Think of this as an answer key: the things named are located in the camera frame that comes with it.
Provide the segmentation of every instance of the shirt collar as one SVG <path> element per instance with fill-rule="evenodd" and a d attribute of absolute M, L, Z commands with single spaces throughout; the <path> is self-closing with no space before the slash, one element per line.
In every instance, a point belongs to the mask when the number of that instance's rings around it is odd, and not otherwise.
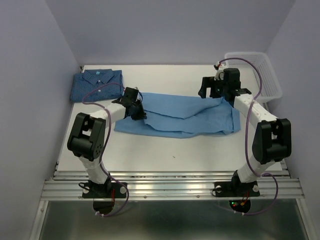
<path fill-rule="evenodd" d="M 96 85 L 100 80 L 104 84 L 107 84 L 114 76 L 112 69 L 98 69 L 98 70 L 85 70 L 82 77 L 92 85 Z"/>

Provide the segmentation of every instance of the blue shirt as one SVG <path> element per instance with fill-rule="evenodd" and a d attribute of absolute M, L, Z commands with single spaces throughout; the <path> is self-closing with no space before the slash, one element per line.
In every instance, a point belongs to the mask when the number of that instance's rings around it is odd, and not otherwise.
<path fill-rule="evenodd" d="M 122 71 L 112 69 L 85 70 L 84 73 L 74 75 L 70 99 L 80 103 L 82 98 L 104 84 L 117 83 L 123 86 Z M 106 99 L 117 99 L 122 96 L 123 87 L 115 84 L 107 85 L 89 95 L 86 102 L 96 102 Z"/>

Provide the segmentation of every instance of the folded shirt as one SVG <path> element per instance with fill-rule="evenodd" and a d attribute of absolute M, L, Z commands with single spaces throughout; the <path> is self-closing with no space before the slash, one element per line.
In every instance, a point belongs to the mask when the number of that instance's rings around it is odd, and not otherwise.
<path fill-rule="evenodd" d="M 168 138 L 230 134 L 240 130 L 239 111 L 224 98 L 143 93 L 147 119 L 117 121 L 117 132 Z"/>
<path fill-rule="evenodd" d="M 97 69 L 77 73 L 74 75 L 70 99 L 74 103 L 79 103 L 86 94 L 107 83 L 117 83 L 122 86 L 122 71 Z M 93 94 L 90 94 L 85 101 L 96 102 L 107 99 L 117 99 L 121 97 L 123 93 L 123 88 L 120 85 L 110 84 L 105 86 L 101 88 L 100 91 L 97 90 Z"/>

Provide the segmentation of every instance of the gray wall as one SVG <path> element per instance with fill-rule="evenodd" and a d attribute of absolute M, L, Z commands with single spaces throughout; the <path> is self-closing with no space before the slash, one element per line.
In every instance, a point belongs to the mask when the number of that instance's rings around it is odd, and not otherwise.
<path fill-rule="evenodd" d="M 320 1 L 297 0 L 267 54 L 283 97 L 269 104 L 292 123 L 290 172 L 299 177 L 320 235 Z"/>
<path fill-rule="evenodd" d="M 43 0 L 0 1 L 0 239 L 26 240 L 78 64 Z"/>
<path fill-rule="evenodd" d="M 294 0 L 46 0 L 78 62 L 203 64 L 265 52 Z"/>

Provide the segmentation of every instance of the plastic basket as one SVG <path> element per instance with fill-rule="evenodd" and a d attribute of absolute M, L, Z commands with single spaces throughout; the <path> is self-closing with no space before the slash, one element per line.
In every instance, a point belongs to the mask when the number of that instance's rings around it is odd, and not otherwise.
<path fill-rule="evenodd" d="M 257 98 L 260 103 L 267 103 L 272 99 L 279 99 L 282 97 L 282 90 L 278 82 L 276 73 L 271 66 L 268 56 L 263 52 L 228 52 L 225 58 L 243 58 L 251 63 L 259 70 L 262 76 L 262 92 Z M 228 60 L 227 66 L 230 68 L 252 68 L 249 64 L 241 60 Z M 252 69 L 256 84 L 260 86 L 258 75 L 254 69 Z"/>

